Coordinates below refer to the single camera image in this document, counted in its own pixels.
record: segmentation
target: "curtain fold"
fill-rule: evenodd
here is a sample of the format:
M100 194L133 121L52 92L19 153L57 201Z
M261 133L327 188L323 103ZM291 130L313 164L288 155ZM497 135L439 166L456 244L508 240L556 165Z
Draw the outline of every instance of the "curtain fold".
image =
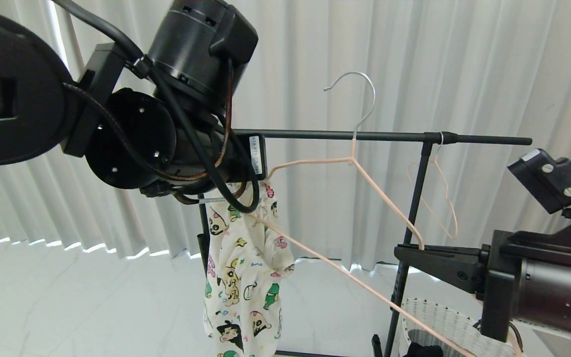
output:
M169 0L78 0L148 50ZM531 136L534 147L571 158L571 1L233 0L260 41L233 100L233 126L352 130L371 93L343 72L358 70L377 90L365 131L453 131ZM0 13L51 45L74 78L109 39L46 0L0 0ZM151 93L125 70L116 90ZM446 237L421 206L427 244L479 246L494 229L551 232L567 222L548 215L506 166L530 147L453 144L439 148L459 235ZM270 167L349 153L349 142L268 139ZM359 142L358 160L408 214L419 143ZM416 168L410 171L412 180ZM405 226L353 167L285 169L273 179L284 228L345 266L396 262ZM425 201L451 233L446 185L427 172ZM0 167L0 238L78 248L118 257L199 252L199 212L170 197L148 199L99 181L84 159L59 147Z

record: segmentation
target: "white basket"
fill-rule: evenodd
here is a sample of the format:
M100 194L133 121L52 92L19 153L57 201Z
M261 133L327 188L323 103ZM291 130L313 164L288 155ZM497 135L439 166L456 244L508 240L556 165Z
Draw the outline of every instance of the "white basket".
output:
M473 327L476 321L448 307L430 303L424 299L408 298L402 304L402 308L477 357L512 357L515 355L512 346L483 336ZM444 350L444 357L460 356L457 351L422 330L410 319L402 317L401 323L403 338L400 339L398 348L400 356L406 355L408 346L412 342L422 346L440 346Z

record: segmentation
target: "clothes rack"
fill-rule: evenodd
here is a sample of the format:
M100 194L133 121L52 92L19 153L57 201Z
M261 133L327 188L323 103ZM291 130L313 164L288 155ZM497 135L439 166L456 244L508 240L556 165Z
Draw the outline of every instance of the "clothes rack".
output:
M352 131L320 131L320 130L273 130L273 129L235 129L236 134L260 134L265 138L292 138L292 139L320 139L320 140L351 140ZM358 132L357 140L367 141L388 141L388 142L421 142L422 151L420 162L417 169L417 177L415 178L415 186L413 197L411 199L411 207L409 209L408 219L415 224L417 217L417 209L420 205L420 197L422 196L422 187L424 186L424 178L426 177L426 169L429 165L429 158L433 145L448 145L455 143L472 143L472 144L497 144L497 145L532 145L532 138L514 137L514 136L485 136L485 135L458 135L448 131L424 132L424 133L380 133L380 132ZM211 240L208 215L206 213L206 205L199 205L200 218L202 221L202 233L197 235L200 253L202 255L202 264L204 264L204 274L207 271L208 251ZM412 232L409 228L405 231L404 244L410 244ZM406 286L406 278L408 276L409 265L400 262L398 273L396 273L396 282L394 293L392 293L391 301L400 306L402 303L404 290ZM392 346L394 345L394 337L398 326L399 313L392 310L392 320L387 332L387 343L385 350L382 350L380 338L374 335L371 339L374 357L390 357L392 354ZM295 357L340 357L335 355L320 355L317 353L303 353L291 351L277 351L277 356L295 356Z

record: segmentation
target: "silver screw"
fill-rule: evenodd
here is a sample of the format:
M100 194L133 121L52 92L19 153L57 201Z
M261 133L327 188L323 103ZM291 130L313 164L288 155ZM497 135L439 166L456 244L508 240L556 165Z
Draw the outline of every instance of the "silver screw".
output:
M571 197L571 187L568 187L568 188L566 188L566 189L564 190L564 195L565 195L565 196L568 196L568 197Z

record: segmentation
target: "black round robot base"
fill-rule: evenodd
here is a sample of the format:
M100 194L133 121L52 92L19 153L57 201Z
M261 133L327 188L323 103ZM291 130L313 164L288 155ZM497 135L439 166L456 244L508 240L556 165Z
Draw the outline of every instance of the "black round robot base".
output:
M0 165L39 156L67 136L75 113L63 83L72 77L54 50L0 15Z
M161 170L168 167L175 153L176 131L171 116L159 100L123 88L109 96L106 106L127 140L150 165ZM119 189L138 189L158 179L129 155L105 118L99 120L85 158L98 178Z

